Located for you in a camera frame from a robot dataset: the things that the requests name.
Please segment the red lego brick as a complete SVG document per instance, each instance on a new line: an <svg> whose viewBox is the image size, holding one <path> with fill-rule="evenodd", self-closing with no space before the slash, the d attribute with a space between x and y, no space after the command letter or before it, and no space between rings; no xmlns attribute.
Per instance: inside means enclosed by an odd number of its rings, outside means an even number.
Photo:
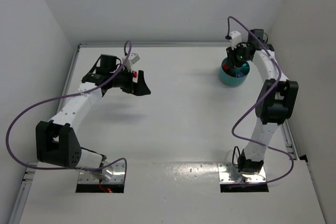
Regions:
<svg viewBox="0 0 336 224"><path fill-rule="evenodd" d="M222 69L229 76L233 77L235 75L235 68L231 67L228 62L222 65Z"/></svg>

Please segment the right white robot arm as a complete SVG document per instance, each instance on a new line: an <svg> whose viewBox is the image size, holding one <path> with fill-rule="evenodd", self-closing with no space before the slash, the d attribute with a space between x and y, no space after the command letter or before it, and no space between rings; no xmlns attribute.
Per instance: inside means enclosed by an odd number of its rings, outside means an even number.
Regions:
<svg viewBox="0 0 336 224"><path fill-rule="evenodd" d="M240 173L259 173L264 165L265 152L276 130L292 116L299 85L281 71L274 48L263 39L261 29L249 31L248 40L242 41L238 31L230 31L226 39L227 69L242 70L243 65L252 62L262 78L263 86L251 110L257 117L252 136L239 154L237 170Z"/></svg>

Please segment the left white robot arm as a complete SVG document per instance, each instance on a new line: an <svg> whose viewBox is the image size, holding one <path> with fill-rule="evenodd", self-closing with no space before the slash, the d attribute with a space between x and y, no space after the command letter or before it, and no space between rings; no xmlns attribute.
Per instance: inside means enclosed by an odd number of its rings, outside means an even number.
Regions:
<svg viewBox="0 0 336 224"><path fill-rule="evenodd" d="M83 148L77 139L78 127L97 103L111 88L125 93L144 96L151 93L145 83L142 70L132 70L140 59L138 54L119 59L101 55L82 78L77 92L66 105L49 121L40 121L36 126L36 151L40 162L82 169L93 177L107 181L113 175L105 155Z"/></svg>

